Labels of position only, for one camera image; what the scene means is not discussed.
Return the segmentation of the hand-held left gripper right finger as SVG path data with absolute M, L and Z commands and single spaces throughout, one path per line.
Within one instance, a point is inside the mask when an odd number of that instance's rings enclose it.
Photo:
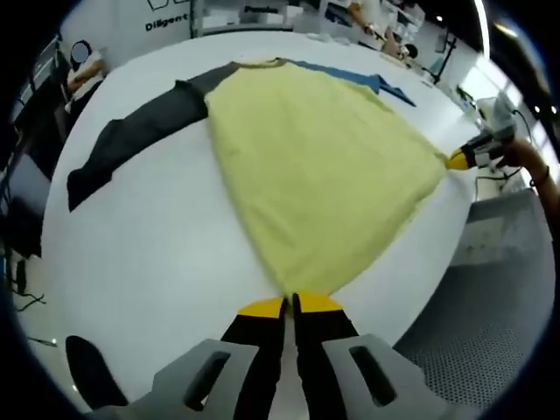
M 312 292 L 292 296 L 297 371 L 312 419 L 474 419 L 447 402 L 420 367 L 373 334 L 358 334 L 342 306 Z

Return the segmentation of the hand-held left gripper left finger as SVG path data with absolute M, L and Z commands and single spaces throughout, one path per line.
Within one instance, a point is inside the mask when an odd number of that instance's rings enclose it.
M 241 308 L 220 339 L 201 341 L 159 370 L 145 396 L 87 418 L 267 418 L 281 372 L 286 307 L 286 298 L 273 297 Z

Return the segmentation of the person's right hand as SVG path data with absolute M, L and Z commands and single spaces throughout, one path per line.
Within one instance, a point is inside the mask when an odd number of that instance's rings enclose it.
M 504 147 L 503 156 L 498 167 L 521 167 L 533 172 L 541 162 L 537 150 L 526 139 L 515 137 Z

